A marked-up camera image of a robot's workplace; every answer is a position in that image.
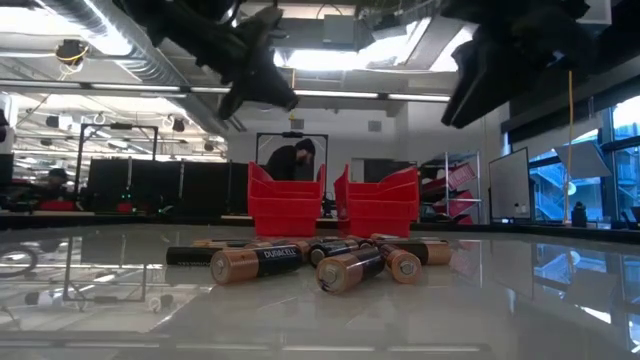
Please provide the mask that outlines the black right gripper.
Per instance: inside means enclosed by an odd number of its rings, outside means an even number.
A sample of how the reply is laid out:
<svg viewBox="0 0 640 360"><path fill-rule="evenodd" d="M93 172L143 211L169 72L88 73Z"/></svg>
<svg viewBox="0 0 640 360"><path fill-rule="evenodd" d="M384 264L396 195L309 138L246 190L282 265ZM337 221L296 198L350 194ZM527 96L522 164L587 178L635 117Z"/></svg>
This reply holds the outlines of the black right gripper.
<svg viewBox="0 0 640 360"><path fill-rule="evenodd" d="M531 86L528 69L487 65L507 51L536 71L561 61L590 70L597 45L579 20L586 0L442 0L442 15L477 26L472 39L453 52L458 80L441 122L462 129Z"/></svg>

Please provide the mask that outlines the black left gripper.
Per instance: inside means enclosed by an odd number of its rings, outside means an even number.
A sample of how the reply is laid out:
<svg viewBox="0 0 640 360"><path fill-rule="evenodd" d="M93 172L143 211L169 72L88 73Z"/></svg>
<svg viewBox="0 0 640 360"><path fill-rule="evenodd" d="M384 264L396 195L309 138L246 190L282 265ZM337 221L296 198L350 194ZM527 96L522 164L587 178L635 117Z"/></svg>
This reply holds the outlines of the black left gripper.
<svg viewBox="0 0 640 360"><path fill-rule="evenodd" d="M278 37L283 10L279 0L239 20L240 7L249 0L198 0L198 15L203 15L218 60L201 60L220 75L222 84L234 82L223 96L218 115L230 119L245 100L266 103L286 111L294 109L299 98L273 61L272 40Z"/></svg>

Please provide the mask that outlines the black copper AAA battery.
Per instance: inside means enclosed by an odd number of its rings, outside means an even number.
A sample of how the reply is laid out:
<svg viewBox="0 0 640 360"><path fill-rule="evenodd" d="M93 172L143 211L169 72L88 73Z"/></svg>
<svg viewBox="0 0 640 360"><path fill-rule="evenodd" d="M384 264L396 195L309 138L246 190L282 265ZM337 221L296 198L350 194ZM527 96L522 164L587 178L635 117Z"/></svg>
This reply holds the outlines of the black copper AAA battery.
<svg viewBox="0 0 640 360"><path fill-rule="evenodd" d="M211 247L169 247L166 264L169 266L209 266L220 248Z"/></svg>
<svg viewBox="0 0 640 360"><path fill-rule="evenodd" d="M323 259L358 250L355 240L347 239L334 242L317 243L310 248L309 261L316 267Z"/></svg>
<svg viewBox="0 0 640 360"><path fill-rule="evenodd" d="M249 245L249 240L219 240L219 239L204 239L196 240L192 243L193 247L208 247L208 248L244 248Z"/></svg>

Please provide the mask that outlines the red plastic bin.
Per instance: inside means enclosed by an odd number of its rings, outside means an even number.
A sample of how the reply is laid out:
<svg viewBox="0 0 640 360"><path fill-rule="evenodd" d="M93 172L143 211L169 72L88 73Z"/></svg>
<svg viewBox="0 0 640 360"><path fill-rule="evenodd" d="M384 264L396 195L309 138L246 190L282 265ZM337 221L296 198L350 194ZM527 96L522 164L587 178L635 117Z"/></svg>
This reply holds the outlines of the red plastic bin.
<svg viewBox="0 0 640 360"><path fill-rule="evenodd" d="M408 237L419 215L418 171L396 171L377 183L351 182L349 165L334 182L338 228L345 235Z"/></svg>
<svg viewBox="0 0 640 360"><path fill-rule="evenodd" d="M326 165L315 181L276 181L258 164L248 165L248 214L262 237L311 237L321 217Z"/></svg>

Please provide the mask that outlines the person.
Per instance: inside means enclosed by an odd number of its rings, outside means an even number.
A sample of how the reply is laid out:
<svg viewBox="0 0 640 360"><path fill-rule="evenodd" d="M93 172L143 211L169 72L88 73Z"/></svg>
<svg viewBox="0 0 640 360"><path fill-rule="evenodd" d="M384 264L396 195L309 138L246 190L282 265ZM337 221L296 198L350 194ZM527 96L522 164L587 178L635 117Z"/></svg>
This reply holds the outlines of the person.
<svg viewBox="0 0 640 360"><path fill-rule="evenodd" d="M63 168L53 168L48 172L46 183L42 186L41 198L43 200L68 200L69 193L66 188L68 174Z"/></svg>
<svg viewBox="0 0 640 360"><path fill-rule="evenodd" d="M311 139L303 139L295 145L281 146L269 157L266 171L273 180L294 181L297 168L309 165L315 154L315 145Z"/></svg>

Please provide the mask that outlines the red shelf bin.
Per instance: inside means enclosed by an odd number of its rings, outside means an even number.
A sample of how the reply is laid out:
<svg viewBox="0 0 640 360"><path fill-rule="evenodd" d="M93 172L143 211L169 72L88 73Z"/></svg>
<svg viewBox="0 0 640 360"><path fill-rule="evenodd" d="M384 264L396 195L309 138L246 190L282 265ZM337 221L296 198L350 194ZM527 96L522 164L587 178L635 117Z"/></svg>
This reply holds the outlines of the red shelf bin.
<svg viewBox="0 0 640 360"><path fill-rule="evenodd" d="M444 197L442 200L433 205L433 209L437 213L445 214L449 217L461 215L476 203L476 198L469 190L461 192L450 192L449 198Z"/></svg>
<svg viewBox="0 0 640 360"><path fill-rule="evenodd" d="M476 173L469 163L464 163L449 169L447 175L430 182L435 189L447 187L450 191L476 178Z"/></svg>

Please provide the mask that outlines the metal shelf rack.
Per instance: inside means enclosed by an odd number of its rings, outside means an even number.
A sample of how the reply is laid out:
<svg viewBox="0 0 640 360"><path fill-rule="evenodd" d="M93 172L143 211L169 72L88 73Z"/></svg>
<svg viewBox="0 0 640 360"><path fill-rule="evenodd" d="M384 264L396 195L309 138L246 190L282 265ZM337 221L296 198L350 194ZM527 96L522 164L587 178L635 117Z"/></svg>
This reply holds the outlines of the metal shelf rack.
<svg viewBox="0 0 640 360"><path fill-rule="evenodd" d="M479 151L444 152L419 168L422 223L479 224L483 220Z"/></svg>

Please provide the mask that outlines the long ceiling strip light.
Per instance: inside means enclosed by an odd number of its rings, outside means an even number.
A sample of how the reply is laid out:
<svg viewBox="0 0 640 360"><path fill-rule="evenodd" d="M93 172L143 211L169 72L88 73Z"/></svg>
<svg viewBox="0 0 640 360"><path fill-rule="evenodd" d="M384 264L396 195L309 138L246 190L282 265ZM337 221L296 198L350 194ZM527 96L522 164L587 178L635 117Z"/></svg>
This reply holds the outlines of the long ceiling strip light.
<svg viewBox="0 0 640 360"><path fill-rule="evenodd" d="M0 86L17 87L25 89L51 89L51 90L99 90L116 92L144 92L144 93L171 93L171 94L225 94L230 91L227 87L196 87L187 85L149 85L149 84L118 84L118 83L91 83L91 82L66 82L66 81L40 81L40 80L16 80L0 79Z"/></svg>
<svg viewBox="0 0 640 360"><path fill-rule="evenodd" d="M446 95L428 95L428 94L375 93L375 92L301 90L301 89L295 90L294 93L300 97L380 100L380 101L399 101L399 102L447 103L450 100L450 97Z"/></svg>

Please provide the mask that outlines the grey hanging panel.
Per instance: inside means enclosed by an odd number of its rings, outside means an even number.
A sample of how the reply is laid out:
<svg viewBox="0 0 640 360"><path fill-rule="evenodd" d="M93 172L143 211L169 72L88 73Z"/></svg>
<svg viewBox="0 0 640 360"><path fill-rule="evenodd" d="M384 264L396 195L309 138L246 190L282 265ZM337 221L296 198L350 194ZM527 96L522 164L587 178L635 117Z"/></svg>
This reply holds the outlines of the grey hanging panel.
<svg viewBox="0 0 640 360"><path fill-rule="evenodd" d="M600 147L593 141L555 147L554 151L572 180L612 175Z"/></svg>

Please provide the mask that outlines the black metal frame rig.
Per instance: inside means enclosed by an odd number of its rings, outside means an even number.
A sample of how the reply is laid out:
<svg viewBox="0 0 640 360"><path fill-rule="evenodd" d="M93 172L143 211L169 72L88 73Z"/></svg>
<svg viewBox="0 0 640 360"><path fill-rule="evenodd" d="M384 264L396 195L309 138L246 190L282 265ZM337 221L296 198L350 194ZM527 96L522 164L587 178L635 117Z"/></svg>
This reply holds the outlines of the black metal frame rig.
<svg viewBox="0 0 640 360"><path fill-rule="evenodd" d="M102 129L102 128L108 127L112 130L150 129L153 131L151 159L152 161L156 160L157 145L158 145L158 138L159 138L159 128L157 126L136 125L136 124L122 123L122 122L116 122L111 124L81 123L79 140L78 140L77 158L76 158L76 175L74 178L74 187L73 187L74 197L77 198L80 193L80 175L81 175L81 166L82 166L82 160L83 160L83 150L84 150L85 142L89 139L89 137L87 139L85 138L85 131L90 127L95 129Z"/></svg>
<svg viewBox="0 0 640 360"><path fill-rule="evenodd" d="M262 137L269 137L270 139L265 142L265 143L261 143L260 139ZM315 133L303 133L303 132L296 132L296 131L287 131L287 132L258 132L256 133L256 138L255 138L255 150L254 150L254 160L256 163L259 163L259 159L260 159L260 151L262 149L262 147L264 145L266 145L269 141L271 141L271 139L273 137L279 137L279 138L284 138L284 139L303 139L303 138L322 138L325 142L324 147L322 148L324 150L325 156L324 156L324 163L328 164L328 155L329 155L329 135L328 134L315 134Z"/></svg>

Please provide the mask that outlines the black partition wall panel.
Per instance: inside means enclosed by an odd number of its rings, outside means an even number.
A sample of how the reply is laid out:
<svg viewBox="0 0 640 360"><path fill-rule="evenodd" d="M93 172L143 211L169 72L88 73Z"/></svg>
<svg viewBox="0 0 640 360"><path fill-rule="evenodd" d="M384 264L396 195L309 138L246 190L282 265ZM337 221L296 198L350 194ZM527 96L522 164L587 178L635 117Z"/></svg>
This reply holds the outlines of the black partition wall panel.
<svg viewBox="0 0 640 360"><path fill-rule="evenodd" d="M246 163L96 159L80 197L97 213L220 218L248 213L247 186Z"/></svg>

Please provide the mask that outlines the whiteboard on stand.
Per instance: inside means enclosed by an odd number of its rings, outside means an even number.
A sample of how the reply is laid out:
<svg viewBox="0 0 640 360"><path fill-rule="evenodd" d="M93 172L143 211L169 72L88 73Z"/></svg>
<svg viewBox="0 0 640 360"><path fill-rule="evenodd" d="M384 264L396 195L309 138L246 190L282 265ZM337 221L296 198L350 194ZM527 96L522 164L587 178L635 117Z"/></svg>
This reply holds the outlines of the whiteboard on stand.
<svg viewBox="0 0 640 360"><path fill-rule="evenodd" d="M528 149L522 148L489 163L490 219L524 223L532 219Z"/></svg>

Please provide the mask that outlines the bright ceiling light panel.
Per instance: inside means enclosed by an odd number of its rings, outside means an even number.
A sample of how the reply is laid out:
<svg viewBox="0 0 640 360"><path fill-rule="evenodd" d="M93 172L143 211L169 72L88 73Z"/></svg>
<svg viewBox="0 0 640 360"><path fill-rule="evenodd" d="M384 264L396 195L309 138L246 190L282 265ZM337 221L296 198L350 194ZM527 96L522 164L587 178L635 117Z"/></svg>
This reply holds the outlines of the bright ceiling light panel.
<svg viewBox="0 0 640 360"><path fill-rule="evenodd" d="M351 71L407 65L417 51L432 19L427 17L401 26L404 35L375 40L359 51L293 50L286 55L277 50L273 56L277 67L307 71Z"/></svg>

